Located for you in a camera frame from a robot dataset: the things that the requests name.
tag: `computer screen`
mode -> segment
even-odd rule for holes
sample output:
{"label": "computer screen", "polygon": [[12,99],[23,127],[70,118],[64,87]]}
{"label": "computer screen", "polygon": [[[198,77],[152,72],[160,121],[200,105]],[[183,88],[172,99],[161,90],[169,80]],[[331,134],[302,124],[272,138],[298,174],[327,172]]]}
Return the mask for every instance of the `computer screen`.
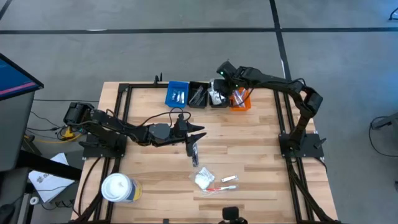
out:
{"label": "computer screen", "polygon": [[32,75],[0,54],[0,100],[43,88]]}

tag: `blue bin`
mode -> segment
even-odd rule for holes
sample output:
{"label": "blue bin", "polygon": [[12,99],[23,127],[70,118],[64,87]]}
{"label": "blue bin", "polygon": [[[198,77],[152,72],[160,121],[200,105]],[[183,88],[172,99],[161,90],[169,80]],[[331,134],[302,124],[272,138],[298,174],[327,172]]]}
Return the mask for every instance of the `blue bin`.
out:
{"label": "blue bin", "polygon": [[[189,89],[189,83],[187,82],[170,81],[169,86],[167,87],[165,104],[171,108],[174,107],[184,108],[188,100],[188,89]],[[184,92],[184,103],[179,103],[172,100],[174,90],[177,90],[179,92]]]}

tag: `concrete floor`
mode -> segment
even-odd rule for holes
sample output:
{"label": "concrete floor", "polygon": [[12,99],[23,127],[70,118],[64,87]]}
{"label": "concrete floor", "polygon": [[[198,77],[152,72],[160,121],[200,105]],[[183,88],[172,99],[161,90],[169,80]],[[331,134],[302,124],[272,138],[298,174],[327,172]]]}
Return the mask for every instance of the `concrete floor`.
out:
{"label": "concrete floor", "polygon": [[[398,26],[386,20],[396,1],[276,3],[282,28]],[[0,30],[273,26],[269,1],[261,0],[12,0],[0,20]],[[292,78],[303,77],[324,97],[315,124],[328,139],[325,159],[340,220],[396,223],[398,159],[372,150],[368,127],[374,117],[398,111],[398,32],[284,33],[283,38]],[[148,81],[160,72],[164,80],[208,80],[217,77],[215,70],[226,59],[283,77],[273,32],[0,35],[0,52],[44,83],[35,97],[45,99],[98,100],[103,82]],[[32,111],[62,124],[67,107],[36,101]],[[50,127],[34,116],[29,126]],[[373,138],[380,151],[398,154],[390,128],[373,132]],[[76,143],[37,146],[47,156],[81,152]],[[36,206],[32,223],[67,222],[71,213]]]}

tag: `orange container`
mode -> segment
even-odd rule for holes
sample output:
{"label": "orange container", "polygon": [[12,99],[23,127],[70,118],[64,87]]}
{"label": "orange container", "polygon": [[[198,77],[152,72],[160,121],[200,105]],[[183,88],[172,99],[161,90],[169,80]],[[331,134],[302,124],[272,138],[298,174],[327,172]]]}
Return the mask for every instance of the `orange container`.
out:
{"label": "orange container", "polygon": [[[243,87],[238,89],[239,93],[242,93],[243,90],[244,90]],[[246,90],[246,92],[244,93],[244,95],[242,97],[243,100],[245,100],[247,98],[246,101],[244,102],[244,107],[236,106],[234,96],[230,96],[229,99],[232,101],[231,111],[247,111],[248,109],[250,109],[251,101],[250,101],[250,96],[248,97],[249,93],[250,93],[250,90]]]}

